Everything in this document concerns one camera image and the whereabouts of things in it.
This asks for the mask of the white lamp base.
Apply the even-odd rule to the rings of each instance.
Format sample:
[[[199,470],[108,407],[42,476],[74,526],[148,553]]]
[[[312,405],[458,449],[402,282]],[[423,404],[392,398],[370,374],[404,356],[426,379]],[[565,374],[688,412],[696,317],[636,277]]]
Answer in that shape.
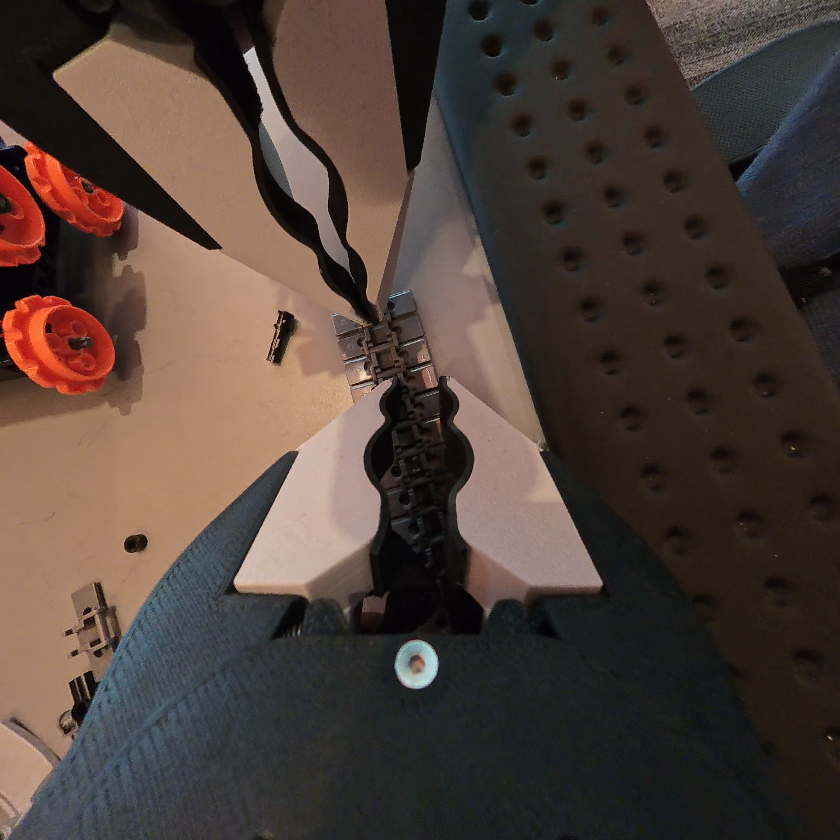
[[[1,722],[1,823],[26,813],[58,764],[55,754],[15,721]]]

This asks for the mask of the teal chair seat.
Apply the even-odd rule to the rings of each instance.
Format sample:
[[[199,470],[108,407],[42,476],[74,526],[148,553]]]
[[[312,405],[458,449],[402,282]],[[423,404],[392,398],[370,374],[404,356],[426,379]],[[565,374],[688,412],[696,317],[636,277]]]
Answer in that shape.
[[[838,53],[838,19],[777,38],[692,89],[726,165],[753,158]]]

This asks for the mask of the grey orange toy block vehicle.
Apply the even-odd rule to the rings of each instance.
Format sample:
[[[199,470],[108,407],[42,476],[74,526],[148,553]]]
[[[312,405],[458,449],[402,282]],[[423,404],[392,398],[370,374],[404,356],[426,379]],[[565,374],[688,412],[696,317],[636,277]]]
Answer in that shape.
[[[70,229],[109,238],[123,202],[30,142],[1,147],[2,376],[65,395],[95,392],[116,353],[105,327],[60,295]]]

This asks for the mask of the black perforated panel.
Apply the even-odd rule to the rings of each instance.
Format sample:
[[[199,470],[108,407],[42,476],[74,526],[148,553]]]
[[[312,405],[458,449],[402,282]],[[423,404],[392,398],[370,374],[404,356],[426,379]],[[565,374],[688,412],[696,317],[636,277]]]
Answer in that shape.
[[[838,838],[838,392],[645,2],[448,2],[437,99],[549,449]]]

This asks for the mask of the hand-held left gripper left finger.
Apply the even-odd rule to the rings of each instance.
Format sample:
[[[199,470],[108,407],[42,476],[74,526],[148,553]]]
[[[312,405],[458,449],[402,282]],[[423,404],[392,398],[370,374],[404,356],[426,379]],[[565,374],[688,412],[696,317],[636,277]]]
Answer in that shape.
[[[389,381],[302,444],[234,577],[242,594],[331,599],[345,611],[373,590],[380,491],[364,453],[385,424]]]

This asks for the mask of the single grey track link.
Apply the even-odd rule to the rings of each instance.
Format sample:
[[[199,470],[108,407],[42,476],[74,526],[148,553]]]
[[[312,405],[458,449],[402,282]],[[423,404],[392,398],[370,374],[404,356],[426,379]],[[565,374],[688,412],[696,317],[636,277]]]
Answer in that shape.
[[[68,658],[86,656],[92,668],[103,668],[112,659],[122,635],[116,609],[109,604],[99,581],[81,587],[70,598],[76,621],[64,636],[74,637],[76,642]]]

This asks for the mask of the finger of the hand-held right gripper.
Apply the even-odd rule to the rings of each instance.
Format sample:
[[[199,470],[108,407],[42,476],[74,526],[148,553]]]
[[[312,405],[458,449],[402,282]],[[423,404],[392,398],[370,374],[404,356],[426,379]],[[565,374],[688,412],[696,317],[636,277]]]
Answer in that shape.
[[[260,117],[249,124],[229,107],[189,38],[149,40],[113,23],[54,79],[222,254],[331,312],[371,320],[365,293],[324,248],[315,218],[271,174]]]
[[[263,15],[290,113],[338,170],[347,239],[364,263],[367,299],[382,309],[408,198],[385,2],[274,1]]]

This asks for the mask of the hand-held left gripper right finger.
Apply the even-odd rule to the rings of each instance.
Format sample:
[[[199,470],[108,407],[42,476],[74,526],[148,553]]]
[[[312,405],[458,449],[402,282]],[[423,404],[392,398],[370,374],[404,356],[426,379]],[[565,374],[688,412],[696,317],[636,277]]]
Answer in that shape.
[[[473,457],[455,495],[466,591],[483,607],[600,593],[602,577],[538,446],[456,380],[447,385]]]

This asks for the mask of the black grey cross connector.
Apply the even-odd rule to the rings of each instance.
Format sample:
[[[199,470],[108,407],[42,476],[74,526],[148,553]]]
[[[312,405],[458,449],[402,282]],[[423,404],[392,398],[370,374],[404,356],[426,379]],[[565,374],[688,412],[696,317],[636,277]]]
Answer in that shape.
[[[88,713],[96,694],[98,681],[92,670],[88,670],[69,683],[71,706],[62,713],[58,720],[60,731],[74,737]]]

